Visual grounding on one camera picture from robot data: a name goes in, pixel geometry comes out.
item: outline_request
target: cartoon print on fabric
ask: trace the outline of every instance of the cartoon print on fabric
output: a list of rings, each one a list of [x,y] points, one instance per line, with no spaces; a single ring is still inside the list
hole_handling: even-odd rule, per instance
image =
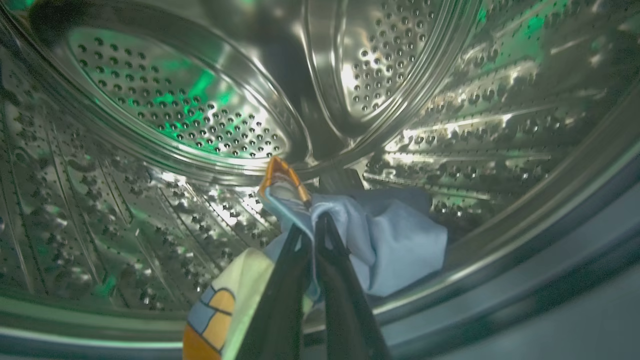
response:
[[[209,286],[189,312],[182,339],[183,360],[221,360],[236,298]]]

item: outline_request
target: stainless steel drum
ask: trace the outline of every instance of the stainless steel drum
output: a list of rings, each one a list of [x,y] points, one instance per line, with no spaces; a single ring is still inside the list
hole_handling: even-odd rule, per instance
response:
[[[179,347],[198,292],[280,232],[255,196],[274,155],[313,191],[354,169],[433,196],[445,270],[382,315],[638,153],[637,1],[3,0],[0,24],[3,334]]]

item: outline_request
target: blue cloth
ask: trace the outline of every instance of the blue cloth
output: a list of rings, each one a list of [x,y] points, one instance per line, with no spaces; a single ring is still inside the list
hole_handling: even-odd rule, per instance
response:
[[[365,293],[384,297],[442,268],[447,229],[428,218],[429,196],[419,189],[384,189],[349,195],[313,195],[311,222],[329,212]],[[276,261],[291,226],[265,249]]]

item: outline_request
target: embossed metal surface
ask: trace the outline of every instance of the embossed metal surface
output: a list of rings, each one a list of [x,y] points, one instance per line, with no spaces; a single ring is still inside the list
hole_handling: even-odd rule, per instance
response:
[[[52,23],[65,4],[87,11]],[[280,232],[255,197],[270,156],[312,188],[342,167],[425,188],[466,264],[492,219],[564,191],[545,180],[640,71],[633,1],[36,5],[4,2],[0,295],[173,335]]]

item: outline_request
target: black tongs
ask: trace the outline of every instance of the black tongs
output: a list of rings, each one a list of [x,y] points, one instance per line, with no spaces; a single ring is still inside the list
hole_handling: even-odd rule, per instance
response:
[[[302,296],[311,282],[311,239],[293,225],[236,359],[300,358]],[[391,359],[333,219],[316,224],[316,273],[323,289],[328,359]]]

